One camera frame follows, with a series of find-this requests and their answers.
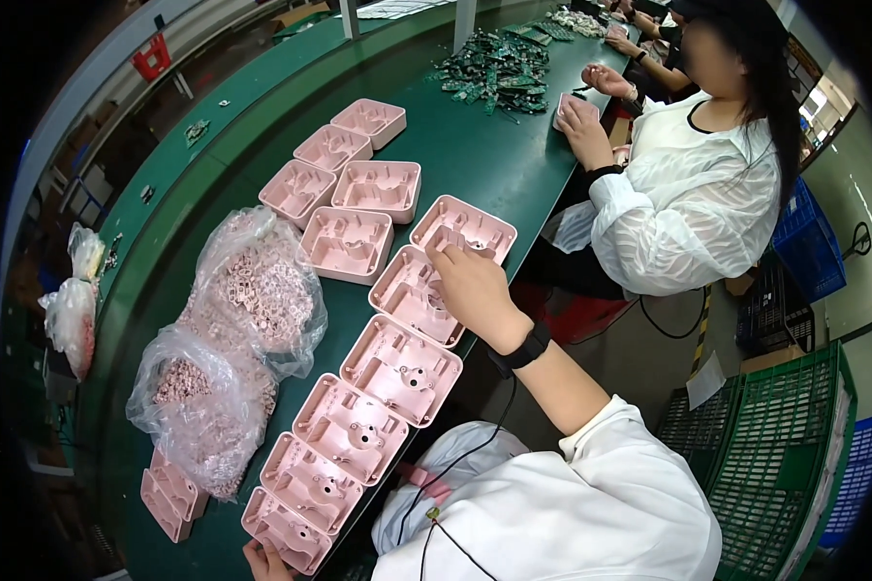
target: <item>workbench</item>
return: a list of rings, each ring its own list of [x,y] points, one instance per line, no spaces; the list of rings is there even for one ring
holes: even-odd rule
[[[486,30],[542,17],[548,10],[547,3],[482,4],[476,28]],[[133,579],[248,578],[241,547],[250,537],[240,518],[258,472],[317,378],[337,373],[374,314],[367,286],[321,279],[329,312],[326,337],[314,353],[311,373],[280,384],[265,444],[240,487],[239,504],[211,499],[189,539],[172,544],[139,495],[151,440],[125,419],[142,350],[183,309],[197,256],[213,228],[230,211],[256,205],[261,187],[318,126],[360,97],[406,108],[406,131],[374,158],[422,166],[418,217],[436,197],[451,194],[508,221],[519,234],[504,263],[509,280],[535,241],[576,163],[564,135],[552,128],[559,93],[581,85],[579,74],[589,62],[622,71],[628,59],[601,39],[553,42],[548,47],[551,70],[543,79],[550,106],[544,113],[516,114],[516,124],[497,111],[485,115],[481,101],[470,106],[453,102],[439,82],[423,80],[452,45],[453,11],[447,5],[397,21],[363,20],[362,31],[371,33],[347,45],[341,22],[331,19],[280,44],[179,123],[111,210],[101,237],[107,244],[119,233],[123,237],[119,265],[101,280],[93,369],[77,404],[77,440],[85,450],[78,454],[76,473]],[[631,40],[638,36],[630,30]],[[596,91],[588,96],[605,109],[608,98]],[[219,107],[223,99],[231,105]],[[188,149],[184,128],[198,119],[210,121],[209,131]],[[146,185],[155,188],[149,204],[140,200]],[[407,244],[412,226],[396,226],[392,256]],[[464,357],[473,342],[466,334],[455,352]],[[413,437],[411,433],[404,450]],[[387,492],[382,486],[370,488],[337,542],[349,534],[371,498]]]

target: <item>clear plastic bag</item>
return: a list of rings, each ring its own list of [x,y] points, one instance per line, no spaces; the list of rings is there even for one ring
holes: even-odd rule
[[[234,211],[197,261],[190,317],[210,337],[244,337],[275,377],[305,378],[326,331],[320,279],[300,247],[300,230],[258,205]]]
[[[46,310],[46,337],[55,351],[65,353],[71,371],[83,381],[93,360],[93,319],[96,285],[70,278],[55,293],[39,298]]]
[[[267,416],[255,359],[230,360],[168,325],[142,352],[126,417],[210,495],[234,500]]]
[[[68,237],[68,254],[71,256],[71,276],[90,281],[96,276],[103,261],[104,243],[92,229],[74,223]]]

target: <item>blue plastic crate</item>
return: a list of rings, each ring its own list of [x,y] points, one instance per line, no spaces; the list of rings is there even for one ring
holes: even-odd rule
[[[772,235],[772,247],[807,302],[813,303],[846,285],[840,245],[801,178]]]
[[[837,501],[826,522],[823,536],[817,543],[824,548],[838,547],[853,528],[862,501],[872,485],[872,417],[856,423],[849,460],[843,473]]]

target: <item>pink plastic housing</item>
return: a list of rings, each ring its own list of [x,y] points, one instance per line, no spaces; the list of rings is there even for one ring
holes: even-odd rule
[[[556,114],[552,117],[552,126],[558,129],[558,131],[561,131],[561,127],[559,127],[559,116],[564,114],[563,108],[568,103],[574,103],[579,110],[586,110],[598,119],[601,118],[601,111],[596,106],[592,105],[585,99],[579,99],[570,93],[562,93],[559,97],[559,107],[555,110]]]
[[[374,486],[407,437],[407,423],[333,374],[317,380],[294,435],[365,486]]]
[[[162,486],[155,482],[149,469],[142,471],[140,496],[142,496],[142,502],[149,509],[151,516],[162,527],[172,543],[179,543],[190,535],[192,522],[185,520],[177,508],[171,504],[171,498],[165,493]]]
[[[462,360],[387,315],[372,317],[339,375],[411,426],[425,428],[462,373]]]
[[[258,192],[258,199],[275,214],[304,229],[313,210],[329,205],[335,191],[336,174],[291,159]]]
[[[198,488],[197,484],[191,482],[182,470],[168,462],[158,447],[152,452],[149,471],[152,479],[162,489],[171,505],[183,519],[194,520],[203,515],[210,494]]]
[[[349,162],[333,193],[333,205],[383,212],[397,224],[417,213],[420,165],[415,162]]]
[[[271,448],[260,480],[281,503],[328,535],[339,532],[365,490],[287,431]]]
[[[331,123],[369,136],[372,147],[379,150],[407,129],[407,111],[372,99],[359,99],[333,117]]]
[[[349,162],[372,158],[372,142],[368,136],[324,125],[294,150],[294,158],[338,177]]]
[[[304,575],[311,575],[333,546],[333,539],[311,527],[282,505],[277,497],[256,486],[243,512],[243,528],[254,539],[270,542],[280,559]]]
[[[300,245],[317,274],[357,285],[372,285],[384,270],[394,224],[387,214],[319,207]]]
[[[436,198],[410,232],[410,244],[419,248],[466,245],[500,264],[517,240],[517,229],[493,215],[449,195]]]
[[[368,293],[368,302],[378,312],[395,319],[452,349],[465,327],[442,305],[433,283],[439,273],[416,246],[402,246],[394,260]]]

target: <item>green plastic basket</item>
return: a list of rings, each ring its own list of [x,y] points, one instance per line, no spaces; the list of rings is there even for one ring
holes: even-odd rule
[[[708,499],[723,532],[722,581],[797,579],[846,468],[856,389],[842,345],[742,377]]]
[[[705,494],[730,438],[732,418],[740,397],[740,378],[727,379],[723,387],[697,408],[689,410],[688,389],[675,389],[656,435],[688,463]]]

